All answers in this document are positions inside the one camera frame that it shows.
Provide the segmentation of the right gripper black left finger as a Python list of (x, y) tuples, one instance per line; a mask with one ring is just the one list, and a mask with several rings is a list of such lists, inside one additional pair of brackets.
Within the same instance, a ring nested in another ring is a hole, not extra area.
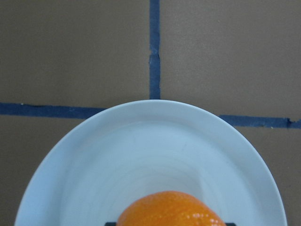
[(116, 226), (116, 222), (106, 222), (104, 226)]

